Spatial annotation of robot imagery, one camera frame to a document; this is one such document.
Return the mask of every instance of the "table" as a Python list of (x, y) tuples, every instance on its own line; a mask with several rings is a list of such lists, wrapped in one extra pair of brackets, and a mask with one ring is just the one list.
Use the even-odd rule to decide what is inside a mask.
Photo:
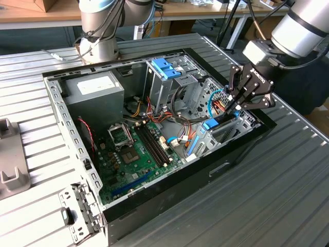
[[(195, 33), (118, 45), (124, 58), (191, 47), (226, 78), (235, 64)], [(78, 55), (74, 48), (55, 52)], [(0, 117), (19, 123), (32, 181), (29, 190), (0, 201), (0, 242), (5, 246), (73, 246), (57, 193), (80, 178), (40, 73), (80, 65), (62, 64), (40, 51), (0, 56)], [(242, 164), (113, 246), (325, 246), (329, 139), (280, 98), (276, 102), (265, 112), (278, 126)], [(107, 244), (97, 234), (81, 246)]]
[[(41, 13), (10, 6), (0, 9), (0, 30), (20, 28), (40, 28), (59, 26), (80, 26), (81, 15), (76, 0), (58, 0), (47, 13)], [(254, 7), (255, 16), (265, 16), (270, 9)], [(224, 18), (226, 8), (219, 11), (212, 5), (196, 7), (190, 3), (166, 3), (163, 6), (163, 21), (220, 19)], [(286, 10), (279, 10), (274, 16), (285, 15)], [(239, 18), (227, 48), (231, 49), (241, 33), (247, 19), (250, 17), (248, 8), (237, 10)], [(154, 21), (160, 19), (160, 13), (155, 12)], [(142, 26), (136, 26), (134, 39), (141, 39)]]

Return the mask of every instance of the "power cable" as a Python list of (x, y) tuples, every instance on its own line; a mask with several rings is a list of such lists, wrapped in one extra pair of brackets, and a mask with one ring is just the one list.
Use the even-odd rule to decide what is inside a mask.
[[(156, 10), (159, 11), (161, 17), (160, 17), (160, 19), (154, 24), (154, 26), (156, 26), (156, 25), (158, 25), (159, 23), (161, 23), (161, 24), (160, 24), (160, 33), (159, 33), (159, 35), (160, 35), (160, 34), (161, 34), (161, 31), (162, 31), (162, 23), (163, 23), (163, 10), (161, 10), (161, 11), (160, 11), (159, 9), (156, 9)], [(143, 34), (142, 34), (142, 39), (144, 39), (144, 36), (146, 35), (146, 32), (152, 29), (152, 27), (149, 27), (149, 25), (150, 25), (150, 22), (146, 25), (146, 28), (144, 28), (144, 31), (143, 31)]]
[(65, 29), (65, 27), (63, 27), (63, 29), (64, 29), (64, 32), (65, 32), (66, 43), (67, 43), (67, 45), (68, 45), (69, 47), (71, 47), (71, 43), (69, 42), (69, 39), (68, 39), (68, 36), (67, 36), (67, 33), (66, 33), (66, 29)]
[(153, 33), (153, 30), (154, 30), (154, 18), (152, 19), (152, 29), (151, 29), (151, 31), (149, 32), (149, 34), (147, 35), (146, 38), (150, 37), (150, 35)]
[(176, 113), (176, 110), (175, 110), (175, 100), (177, 98), (178, 95), (180, 95), (184, 89), (186, 88), (186, 86), (183, 86), (183, 87), (179, 87), (175, 93), (173, 94), (172, 98), (171, 98), (171, 113), (172, 113), (172, 116), (173, 118), (181, 125), (186, 125), (186, 124), (196, 124), (198, 122), (202, 122), (204, 121), (205, 117), (199, 117), (199, 118), (195, 118), (195, 119), (186, 119), (182, 116), (179, 116), (177, 113)]
[(101, 24), (98, 28), (96, 28), (94, 31), (89, 31), (89, 32), (87, 32), (87, 35), (88, 35), (88, 36), (92, 36), (94, 33), (98, 32), (98, 31), (99, 31), (99, 30), (105, 25), (105, 23), (107, 22), (108, 18), (109, 18), (110, 15), (111, 15), (112, 11), (116, 8), (116, 6), (118, 5), (119, 2), (120, 2), (120, 0), (117, 0), (117, 1), (115, 2), (115, 4), (113, 5), (113, 7), (112, 7), (112, 8), (109, 10), (109, 12), (107, 13), (106, 18), (104, 19), (104, 21), (102, 22), (102, 24)]
[(319, 61), (320, 59), (322, 59), (328, 52), (329, 52), (329, 44), (327, 45), (325, 50), (322, 53), (320, 53), (320, 55), (318, 57), (314, 58), (312, 61), (309, 61), (308, 63), (304, 63), (304, 64), (297, 65), (297, 66), (286, 66), (283, 63), (279, 63), (278, 67), (282, 70), (294, 70), (294, 69), (305, 68), (307, 66), (314, 64), (315, 62)]
[(115, 38), (118, 40), (121, 40), (121, 41), (125, 41), (123, 38), (120, 38), (120, 37), (115, 37)]
[(66, 30), (67, 30), (70, 46), (72, 46), (72, 44), (71, 44), (71, 35), (70, 35), (70, 31), (68, 30), (68, 27), (66, 27)]
[(214, 29), (213, 27), (208, 27), (207, 25), (203, 24), (200, 20), (197, 20), (199, 22), (199, 24), (203, 25), (204, 27), (210, 28), (210, 29)]
[(248, 0), (248, 7), (249, 7), (250, 14), (251, 14), (251, 18), (253, 19), (253, 24), (255, 25), (255, 27), (258, 30), (259, 34), (261, 35), (262, 39), (266, 40), (266, 37), (264, 36), (264, 34), (256, 20), (255, 13), (253, 12), (251, 0)]
[[(85, 56), (86, 54), (88, 54), (88, 53), (89, 53), (89, 52), (90, 52), (90, 51), (91, 51), (96, 45), (98, 45), (100, 42), (110, 40), (110, 39), (112, 39), (112, 38), (115, 36), (116, 30), (117, 30), (117, 27), (118, 27), (118, 24), (119, 24), (119, 21), (120, 21), (120, 17), (121, 17), (121, 14), (122, 14), (122, 8), (123, 8), (123, 6), (124, 6), (124, 2), (125, 2), (124, 0), (121, 0), (121, 5), (120, 5), (118, 11), (116, 12), (115, 16), (114, 16), (114, 17), (111, 19), (111, 21), (108, 23), (106, 29), (102, 32), (101, 36), (97, 39), (97, 41), (96, 41), (95, 43), (93, 43), (93, 44), (90, 46), (90, 48), (89, 48), (84, 54), (81, 54), (81, 55), (79, 55), (78, 57), (73, 58), (73, 59), (64, 59), (64, 58), (62, 58), (61, 56), (59, 56), (58, 54), (53, 54), (53, 53), (51, 53), (51, 52), (49, 52), (49, 51), (47, 51), (47, 50), (42, 50), (42, 51), (44, 51), (44, 52), (46, 52), (46, 53), (49, 53), (52, 57), (54, 57), (54, 58), (57, 59), (57, 60), (61, 60), (61, 61), (71, 62), (71, 61), (76, 61), (76, 60), (81, 59), (83, 56)], [(102, 39), (103, 36), (104, 36), (104, 34), (105, 34), (105, 32), (106, 32), (106, 30), (107, 30), (108, 27), (111, 25), (111, 23), (113, 22), (113, 20), (117, 17), (117, 15), (118, 15), (119, 12), (120, 12), (120, 15), (119, 15), (119, 17), (118, 17), (118, 21), (117, 21), (117, 23), (116, 23), (116, 25), (115, 25), (115, 28), (114, 28), (113, 33), (112, 33), (109, 37), (107, 37), (107, 38), (105, 38), (105, 39)]]

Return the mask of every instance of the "red wire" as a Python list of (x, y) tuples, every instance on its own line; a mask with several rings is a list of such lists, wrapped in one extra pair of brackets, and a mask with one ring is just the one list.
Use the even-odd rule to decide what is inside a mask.
[[(149, 104), (149, 105), (148, 105), (148, 108), (147, 108), (147, 112), (152, 112), (151, 100), (150, 100), (149, 97), (146, 97), (146, 100), (147, 100), (147, 102), (148, 102), (148, 104)], [(153, 117), (153, 113), (148, 114), (148, 118), (151, 119), (151, 121), (153, 121), (153, 122), (155, 122), (155, 123), (158, 124), (158, 123), (163, 122), (164, 120), (166, 120), (167, 118), (169, 118), (169, 117), (172, 116), (172, 114), (169, 113), (169, 112), (165, 112), (164, 114), (165, 114), (166, 116), (163, 117), (163, 119), (160, 119), (160, 118), (162, 118), (162, 115), (160, 115), (160, 116), (158, 116), (158, 117)]]
[(216, 101), (214, 102), (214, 104), (221, 110), (221, 111), (225, 111), (225, 109)]
[(191, 139), (195, 136), (196, 131), (194, 131), (191, 135)]
[(218, 115), (219, 114), (219, 112), (217, 111), (217, 109), (216, 109), (216, 104), (215, 103), (213, 103), (213, 107), (214, 107), (214, 109), (215, 109), (215, 111), (216, 111), (216, 114)]
[(80, 118), (78, 118), (78, 120), (80, 122), (82, 122), (87, 127), (87, 130), (88, 130), (89, 135), (90, 135), (90, 140), (92, 140), (92, 151), (94, 152), (94, 139), (93, 139), (92, 131), (90, 130), (89, 125), (84, 120), (82, 120)]
[(221, 102), (220, 102), (220, 101), (217, 101), (216, 103), (217, 103), (219, 109), (221, 109), (221, 110), (224, 112), (224, 111), (225, 111), (225, 107), (223, 107), (223, 106), (221, 105)]
[[(188, 121), (187, 120), (187, 122), (188, 122), (188, 124), (189, 124), (189, 128), (188, 128), (188, 131), (187, 131), (187, 136), (188, 136), (188, 140), (190, 140), (191, 139), (191, 131), (192, 131), (192, 125), (191, 125), (191, 123), (190, 123), (190, 121)], [(185, 147), (188, 147), (189, 146), (189, 143), (190, 143), (190, 141), (187, 141), (186, 143), (185, 143)]]

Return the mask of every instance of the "capacitor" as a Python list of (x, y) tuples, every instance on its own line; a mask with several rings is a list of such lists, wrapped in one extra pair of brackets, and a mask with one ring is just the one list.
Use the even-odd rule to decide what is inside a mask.
[(114, 167), (115, 170), (119, 170), (119, 168), (120, 168), (118, 163), (115, 163), (113, 167)]

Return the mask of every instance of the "ram slot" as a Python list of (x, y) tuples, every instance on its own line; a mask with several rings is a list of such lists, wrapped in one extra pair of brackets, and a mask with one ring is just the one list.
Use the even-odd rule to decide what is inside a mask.
[(139, 136), (140, 140), (145, 145), (146, 149), (149, 151), (153, 159), (155, 160), (158, 167), (162, 167), (163, 163), (161, 162), (161, 157), (158, 156), (156, 150), (151, 146), (151, 144), (148, 142), (148, 140), (145, 138), (145, 136), (142, 134), (142, 131), (140, 129), (135, 129), (137, 135)]
[(142, 127), (137, 131), (138, 136), (142, 139), (146, 148), (156, 160), (158, 167), (162, 167), (165, 163), (169, 163), (169, 159), (160, 145), (154, 140), (148, 128)]
[(148, 139), (150, 139), (150, 141), (152, 141), (152, 143), (154, 144), (155, 148), (157, 149), (157, 151), (159, 152), (159, 154), (162, 156), (162, 159), (164, 162), (169, 163), (169, 159), (166, 155), (166, 153), (164, 152), (164, 150), (162, 149), (162, 147), (160, 146), (160, 144), (153, 138), (152, 134), (150, 133), (148, 128), (144, 128), (145, 130), (145, 134), (148, 136)]

